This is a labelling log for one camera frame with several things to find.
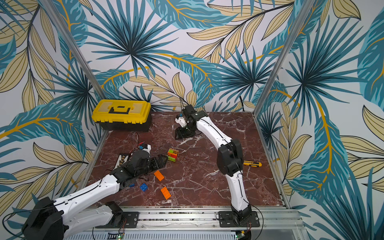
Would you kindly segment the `long green lego brick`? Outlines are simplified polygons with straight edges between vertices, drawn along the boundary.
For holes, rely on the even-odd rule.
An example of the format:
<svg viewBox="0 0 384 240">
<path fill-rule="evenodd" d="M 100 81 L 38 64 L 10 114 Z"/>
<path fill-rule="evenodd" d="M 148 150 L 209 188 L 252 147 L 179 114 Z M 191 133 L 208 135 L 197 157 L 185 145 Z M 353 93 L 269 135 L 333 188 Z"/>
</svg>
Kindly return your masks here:
<svg viewBox="0 0 384 240">
<path fill-rule="evenodd" d="M 176 159 L 171 157 L 171 156 L 168 156 L 168 160 L 171 161 L 171 162 L 175 162 L 176 161 Z"/>
</svg>

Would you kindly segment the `orange lego brick front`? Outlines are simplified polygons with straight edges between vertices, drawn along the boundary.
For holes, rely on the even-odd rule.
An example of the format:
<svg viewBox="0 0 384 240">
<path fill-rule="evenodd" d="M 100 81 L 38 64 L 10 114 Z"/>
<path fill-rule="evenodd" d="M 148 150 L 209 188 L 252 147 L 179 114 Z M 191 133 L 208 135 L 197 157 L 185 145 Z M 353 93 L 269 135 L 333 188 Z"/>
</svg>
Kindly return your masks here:
<svg viewBox="0 0 384 240">
<path fill-rule="evenodd" d="M 167 187 L 161 188 L 161 193 L 166 200 L 168 200 L 172 196 L 171 193 L 169 192 L 169 190 L 167 189 Z"/>
</svg>

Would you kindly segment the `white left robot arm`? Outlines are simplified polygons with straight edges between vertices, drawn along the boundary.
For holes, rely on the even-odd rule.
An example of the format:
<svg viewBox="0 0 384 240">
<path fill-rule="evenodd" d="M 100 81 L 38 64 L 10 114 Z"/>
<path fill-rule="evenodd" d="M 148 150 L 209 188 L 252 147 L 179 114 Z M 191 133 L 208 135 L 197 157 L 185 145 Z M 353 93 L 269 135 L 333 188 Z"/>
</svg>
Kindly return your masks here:
<svg viewBox="0 0 384 240">
<path fill-rule="evenodd" d="M 167 161 L 166 155 L 151 157 L 149 150 L 138 150 L 101 180 L 55 200 L 43 198 L 36 203 L 22 227 L 25 239 L 64 240 L 99 226 L 119 228 L 127 219 L 115 202 L 108 202 L 94 210 L 87 208 L 128 188 L 137 178 L 164 168 Z"/>
</svg>

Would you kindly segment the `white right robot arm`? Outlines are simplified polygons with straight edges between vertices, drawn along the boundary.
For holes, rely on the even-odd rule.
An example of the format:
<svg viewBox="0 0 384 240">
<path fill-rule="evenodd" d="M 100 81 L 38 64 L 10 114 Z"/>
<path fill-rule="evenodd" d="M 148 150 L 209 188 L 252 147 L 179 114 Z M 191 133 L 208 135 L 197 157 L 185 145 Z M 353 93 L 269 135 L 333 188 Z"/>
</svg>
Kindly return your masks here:
<svg viewBox="0 0 384 240">
<path fill-rule="evenodd" d="M 246 195 L 243 181 L 243 149 L 241 142 L 221 131 L 204 111 L 196 111 L 192 105 L 182 108 L 175 122 L 180 126 L 175 139 L 186 139 L 204 134 L 218 150 L 217 166 L 226 177 L 231 193 L 231 209 L 235 224 L 244 224 L 252 214 L 252 207 Z"/>
</svg>

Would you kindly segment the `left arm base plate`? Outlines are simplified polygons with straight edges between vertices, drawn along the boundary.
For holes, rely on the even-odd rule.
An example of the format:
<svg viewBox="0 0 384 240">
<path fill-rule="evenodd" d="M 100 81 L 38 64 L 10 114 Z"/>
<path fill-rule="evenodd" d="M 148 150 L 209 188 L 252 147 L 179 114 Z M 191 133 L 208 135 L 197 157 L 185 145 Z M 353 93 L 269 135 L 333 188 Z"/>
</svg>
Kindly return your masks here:
<svg viewBox="0 0 384 240">
<path fill-rule="evenodd" d="M 139 212 L 122 212 L 114 214 L 112 219 L 102 226 L 97 226 L 97 229 L 111 228 L 111 229 L 134 229 L 137 227 L 139 219 Z"/>
</svg>

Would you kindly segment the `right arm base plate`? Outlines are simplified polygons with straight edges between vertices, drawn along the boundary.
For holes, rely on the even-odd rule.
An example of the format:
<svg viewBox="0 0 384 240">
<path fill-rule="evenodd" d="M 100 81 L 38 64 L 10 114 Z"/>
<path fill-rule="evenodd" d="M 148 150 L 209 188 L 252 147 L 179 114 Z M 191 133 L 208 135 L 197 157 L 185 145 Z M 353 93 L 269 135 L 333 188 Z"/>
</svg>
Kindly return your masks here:
<svg viewBox="0 0 384 240">
<path fill-rule="evenodd" d="M 232 211 L 220 211 L 217 219 L 221 228 L 257 228 L 260 227 L 260 220 L 257 212 L 252 211 L 248 217 L 240 218 Z"/>
</svg>

